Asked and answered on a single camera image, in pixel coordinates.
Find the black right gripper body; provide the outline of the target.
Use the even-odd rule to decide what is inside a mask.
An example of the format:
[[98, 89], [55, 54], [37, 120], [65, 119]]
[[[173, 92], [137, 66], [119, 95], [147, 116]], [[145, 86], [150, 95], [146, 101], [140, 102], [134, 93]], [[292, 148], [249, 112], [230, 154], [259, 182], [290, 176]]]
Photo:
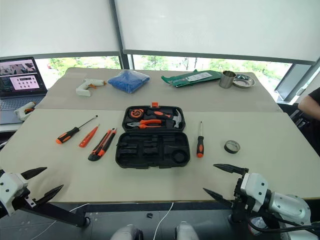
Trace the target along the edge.
[[253, 209], [253, 198], [248, 196], [244, 190], [241, 190], [242, 183], [248, 172], [244, 172], [237, 180], [234, 189], [234, 201], [232, 204], [232, 216], [247, 216]]

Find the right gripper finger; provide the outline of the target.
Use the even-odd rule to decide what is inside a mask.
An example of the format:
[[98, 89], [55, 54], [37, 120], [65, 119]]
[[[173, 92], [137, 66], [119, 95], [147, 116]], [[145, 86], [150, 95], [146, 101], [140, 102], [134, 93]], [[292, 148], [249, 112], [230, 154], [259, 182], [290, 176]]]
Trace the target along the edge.
[[215, 192], [215, 191], [212, 191], [212, 190], [209, 190], [207, 188], [203, 188], [203, 190], [208, 194], [210, 195], [213, 199], [215, 199], [216, 201], [218, 201], [219, 203], [229, 207], [229, 208], [232, 208], [233, 207], [233, 202], [231, 200], [228, 200], [228, 199], [225, 199], [221, 194]]
[[231, 164], [216, 163], [213, 166], [220, 169], [220, 170], [223, 170], [225, 172], [236, 173], [239, 175], [245, 175], [246, 173], [249, 172], [248, 168], [238, 167], [238, 166], [231, 165]]

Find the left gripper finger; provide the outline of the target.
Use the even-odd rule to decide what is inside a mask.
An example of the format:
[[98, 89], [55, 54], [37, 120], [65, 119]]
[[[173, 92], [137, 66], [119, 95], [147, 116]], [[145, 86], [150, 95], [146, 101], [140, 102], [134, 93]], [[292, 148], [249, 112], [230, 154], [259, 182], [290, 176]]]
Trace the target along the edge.
[[64, 185], [62, 184], [62, 185], [59, 185], [59, 186], [51, 189], [50, 191], [46, 192], [42, 198], [34, 201], [35, 204], [37, 206], [40, 206], [40, 205], [47, 203], [48, 201], [53, 199], [63, 187], [64, 187]]
[[38, 174], [45, 171], [46, 169], [47, 167], [38, 167], [38, 168], [30, 169], [25, 172], [22, 172], [21, 176], [26, 180], [30, 180], [31, 178], [37, 176]]

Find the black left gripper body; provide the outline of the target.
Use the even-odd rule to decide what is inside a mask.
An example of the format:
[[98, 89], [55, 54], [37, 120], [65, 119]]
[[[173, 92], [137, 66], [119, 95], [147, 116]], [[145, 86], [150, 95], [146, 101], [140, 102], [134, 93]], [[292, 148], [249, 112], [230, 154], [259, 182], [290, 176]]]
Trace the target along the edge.
[[12, 201], [14, 210], [31, 209], [35, 207], [35, 202], [29, 197], [30, 191], [25, 188], [20, 195], [16, 196]]

